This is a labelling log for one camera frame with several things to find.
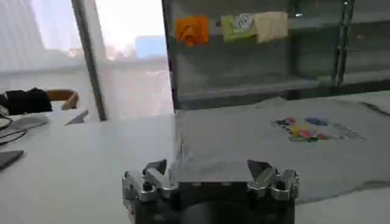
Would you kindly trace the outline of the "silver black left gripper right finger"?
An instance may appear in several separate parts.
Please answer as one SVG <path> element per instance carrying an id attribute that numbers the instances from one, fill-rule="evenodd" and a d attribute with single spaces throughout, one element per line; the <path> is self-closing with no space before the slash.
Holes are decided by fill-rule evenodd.
<path id="1" fill-rule="evenodd" d="M 249 191 L 258 198 L 270 196 L 276 201 L 295 201 L 299 194 L 299 174 L 292 169 L 279 172 L 269 163 L 247 160 L 253 180 L 247 183 Z"/>

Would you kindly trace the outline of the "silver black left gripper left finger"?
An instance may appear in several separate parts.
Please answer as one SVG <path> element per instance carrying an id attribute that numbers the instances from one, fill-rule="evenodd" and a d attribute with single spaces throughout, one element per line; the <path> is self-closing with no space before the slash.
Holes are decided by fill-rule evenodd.
<path id="1" fill-rule="evenodd" d="M 180 184 L 167 171 L 167 160 L 148 163 L 142 170 L 124 172 L 121 180 L 122 203 L 135 210 L 179 210 Z"/>

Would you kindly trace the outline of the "person's hand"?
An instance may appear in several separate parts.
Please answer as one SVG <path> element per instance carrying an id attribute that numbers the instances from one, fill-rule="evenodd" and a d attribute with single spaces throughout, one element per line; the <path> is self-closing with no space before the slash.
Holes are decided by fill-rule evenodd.
<path id="1" fill-rule="evenodd" d="M 62 105 L 62 110 L 77 109 L 79 95 L 77 93 L 69 93 L 65 96 L 65 102 Z"/>

